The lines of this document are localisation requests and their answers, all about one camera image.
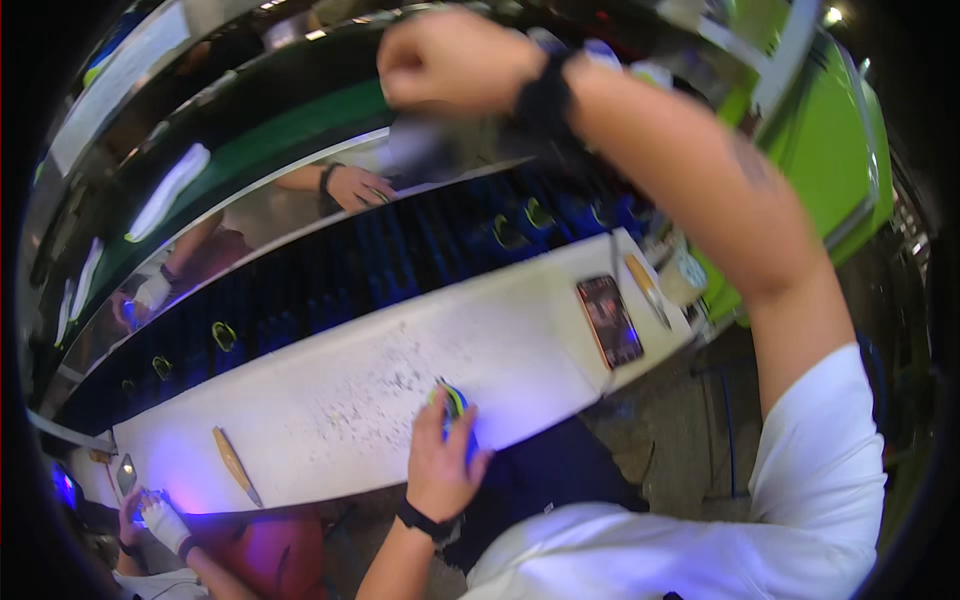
knife blade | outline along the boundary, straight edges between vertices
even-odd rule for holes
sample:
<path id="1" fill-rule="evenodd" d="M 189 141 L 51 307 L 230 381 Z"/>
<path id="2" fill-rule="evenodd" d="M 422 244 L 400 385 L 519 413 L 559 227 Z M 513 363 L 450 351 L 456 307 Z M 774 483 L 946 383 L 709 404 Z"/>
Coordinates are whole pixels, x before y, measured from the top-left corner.
<path id="1" fill-rule="evenodd" d="M 630 275 L 634 276 L 636 285 L 640 287 L 640 291 L 643 292 L 643 297 L 646 298 L 647 303 L 650 304 L 650 308 L 653 309 L 657 320 L 660 321 L 660 324 L 665 328 L 672 331 L 673 326 L 670 325 L 666 311 L 663 310 L 663 297 L 660 295 L 660 290 L 654 285 L 654 280 L 650 278 L 650 274 L 643 268 L 640 261 L 636 259 L 636 256 L 632 254 L 627 254 L 625 262 L 627 263 L 627 269 L 630 270 Z"/>
<path id="2" fill-rule="evenodd" d="M 247 493 L 247 496 L 250 497 L 253 504 L 259 508 L 263 508 L 263 502 L 260 501 L 260 496 L 257 495 L 253 489 L 250 478 L 247 476 L 247 472 L 243 470 L 243 465 L 240 464 L 240 459 L 233 450 L 233 446 L 230 445 L 230 442 L 227 440 L 227 436 L 224 435 L 223 429 L 214 427 L 213 439 L 216 441 L 217 448 L 220 450 L 220 458 L 224 460 L 224 465 L 227 466 L 227 470 L 233 475 L 233 479 L 240 484 L 240 488 Z"/>

conveyor belt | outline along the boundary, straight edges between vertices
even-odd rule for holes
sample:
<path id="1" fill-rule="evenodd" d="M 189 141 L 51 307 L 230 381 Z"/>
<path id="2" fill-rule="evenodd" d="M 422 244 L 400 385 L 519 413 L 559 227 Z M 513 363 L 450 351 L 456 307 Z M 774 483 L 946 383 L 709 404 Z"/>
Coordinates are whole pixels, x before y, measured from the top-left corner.
<path id="1" fill-rule="evenodd" d="M 374 310 L 605 228 L 641 233 L 634 215 L 644 206 L 616 180 L 573 180 L 527 165 L 346 219 L 257 258 L 160 315 L 84 380 L 56 421 L 99 434 L 222 372 Z M 218 346 L 214 324 L 235 333 L 230 351 Z"/>

phone screen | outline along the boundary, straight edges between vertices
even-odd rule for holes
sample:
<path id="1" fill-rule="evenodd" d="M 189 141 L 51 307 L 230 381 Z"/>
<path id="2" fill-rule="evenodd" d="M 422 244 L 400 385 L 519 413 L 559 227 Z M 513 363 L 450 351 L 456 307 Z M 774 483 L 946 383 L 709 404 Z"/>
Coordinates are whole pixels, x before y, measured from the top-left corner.
<path id="1" fill-rule="evenodd" d="M 577 296 L 587 313 L 607 369 L 643 356 L 643 346 L 612 276 L 593 277 L 577 283 Z"/>

table surface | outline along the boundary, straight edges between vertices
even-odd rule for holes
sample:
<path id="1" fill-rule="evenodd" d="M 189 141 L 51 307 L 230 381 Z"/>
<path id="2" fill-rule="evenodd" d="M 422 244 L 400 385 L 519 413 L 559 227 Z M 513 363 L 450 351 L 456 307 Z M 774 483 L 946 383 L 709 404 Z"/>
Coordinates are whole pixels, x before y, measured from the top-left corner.
<path id="1" fill-rule="evenodd" d="M 220 457 L 219 426 L 266 508 L 400 483 L 412 421 L 437 377 L 479 407 L 482 447 L 525 440 L 692 338 L 675 305 L 666 305 L 673 329 L 658 323 L 623 262 L 642 254 L 626 231 L 615 237 L 621 294 L 645 353 L 613 381 L 574 291 L 612 270 L 611 238 L 601 235 L 301 340 L 118 423 L 111 476 L 130 453 L 139 483 L 166 489 L 184 512 L 255 510 Z M 87 499 L 115 505 L 103 466 L 83 450 L 72 458 Z"/>

floor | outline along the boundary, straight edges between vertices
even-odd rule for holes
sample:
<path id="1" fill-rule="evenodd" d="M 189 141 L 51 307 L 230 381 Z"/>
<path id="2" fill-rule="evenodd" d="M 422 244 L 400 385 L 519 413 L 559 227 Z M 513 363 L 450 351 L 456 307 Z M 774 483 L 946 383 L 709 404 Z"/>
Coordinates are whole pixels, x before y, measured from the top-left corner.
<path id="1" fill-rule="evenodd" d="M 706 366 L 711 369 L 701 372 Z M 721 372 L 733 422 L 735 497 Z M 625 477 L 641 485 L 652 511 L 698 520 L 746 519 L 761 426 L 748 330 L 733 327 L 709 347 L 675 356 L 580 417 L 610 448 Z M 355 505 L 343 528 L 325 541 L 324 572 L 342 598 L 356 594 L 402 495 L 398 486 L 337 501 L 341 510 Z M 428 600 L 466 591 L 464 576 L 437 559 L 429 582 Z"/>

